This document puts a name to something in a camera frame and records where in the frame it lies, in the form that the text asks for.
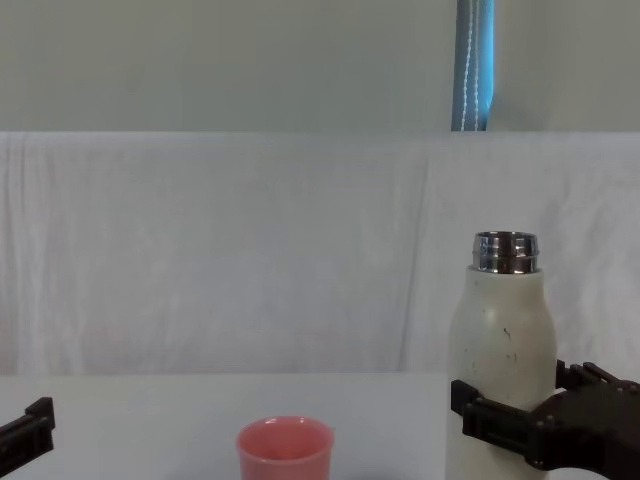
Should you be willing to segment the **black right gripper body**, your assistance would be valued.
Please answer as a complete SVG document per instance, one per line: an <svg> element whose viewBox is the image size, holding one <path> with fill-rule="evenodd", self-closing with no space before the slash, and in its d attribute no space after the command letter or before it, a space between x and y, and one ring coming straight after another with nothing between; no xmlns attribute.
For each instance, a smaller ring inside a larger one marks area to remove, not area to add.
<svg viewBox="0 0 640 480"><path fill-rule="evenodd" d="M531 412L529 464L606 479L639 477L639 384L600 383L557 393Z"/></svg>

